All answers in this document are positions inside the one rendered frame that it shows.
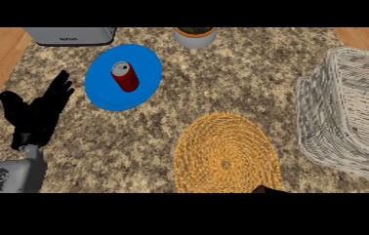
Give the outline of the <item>dark brown sweet potato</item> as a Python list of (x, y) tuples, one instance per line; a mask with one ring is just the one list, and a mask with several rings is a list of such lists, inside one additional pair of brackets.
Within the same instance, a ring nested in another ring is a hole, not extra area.
[(285, 191), (275, 190), (269, 188), (265, 185), (257, 186), (257, 188), (253, 190), (253, 193), (269, 193), (269, 194), (278, 194), (278, 193), (287, 193)]

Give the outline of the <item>blue round plate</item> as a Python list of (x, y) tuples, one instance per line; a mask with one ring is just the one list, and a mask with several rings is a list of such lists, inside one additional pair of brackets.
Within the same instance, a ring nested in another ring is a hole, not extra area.
[[(139, 78), (139, 87), (123, 91), (113, 68), (129, 62)], [(162, 61), (156, 52), (142, 45), (123, 44), (110, 48), (94, 60), (88, 70), (85, 89), (92, 104), (107, 111), (138, 107), (153, 96), (162, 81)]]

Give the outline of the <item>white wicker basket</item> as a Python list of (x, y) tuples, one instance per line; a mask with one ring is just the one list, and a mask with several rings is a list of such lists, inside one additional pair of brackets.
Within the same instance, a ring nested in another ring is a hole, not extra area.
[(297, 79), (297, 141), (312, 162), (369, 178), (369, 51), (330, 49)]

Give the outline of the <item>grey toaster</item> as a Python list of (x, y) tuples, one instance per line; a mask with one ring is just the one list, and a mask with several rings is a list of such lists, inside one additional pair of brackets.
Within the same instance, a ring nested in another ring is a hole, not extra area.
[(116, 30), (116, 27), (26, 27), (32, 39), (43, 46), (107, 45)]

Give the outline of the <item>red can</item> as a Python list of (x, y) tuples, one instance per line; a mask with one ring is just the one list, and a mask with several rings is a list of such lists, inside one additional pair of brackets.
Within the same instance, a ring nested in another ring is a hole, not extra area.
[(119, 61), (113, 65), (111, 75), (126, 93), (132, 93), (138, 90), (141, 81), (133, 65), (128, 61)]

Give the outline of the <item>round woven yellow placemat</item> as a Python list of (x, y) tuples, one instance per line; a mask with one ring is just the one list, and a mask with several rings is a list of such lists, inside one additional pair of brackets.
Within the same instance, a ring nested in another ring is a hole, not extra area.
[(257, 124), (229, 112), (200, 117), (178, 140), (173, 177), (181, 193), (283, 190), (278, 152)]

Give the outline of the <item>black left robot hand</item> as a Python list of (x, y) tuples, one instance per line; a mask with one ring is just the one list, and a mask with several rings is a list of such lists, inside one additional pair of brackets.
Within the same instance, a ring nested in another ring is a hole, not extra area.
[(23, 97), (12, 91), (0, 94), (5, 108), (5, 118), (15, 126), (12, 148), (33, 144), (43, 147), (52, 138), (58, 125), (60, 114), (64, 111), (74, 93), (70, 73), (63, 70), (40, 98), (26, 103)]

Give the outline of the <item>grey plant pot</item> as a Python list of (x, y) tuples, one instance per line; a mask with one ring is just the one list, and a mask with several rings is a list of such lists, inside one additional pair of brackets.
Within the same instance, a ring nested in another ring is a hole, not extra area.
[(201, 34), (187, 33), (179, 28), (175, 28), (173, 36), (185, 48), (203, 49), (207, 48), (216, 40), (216, 28), (213, 27), (209, 32)]

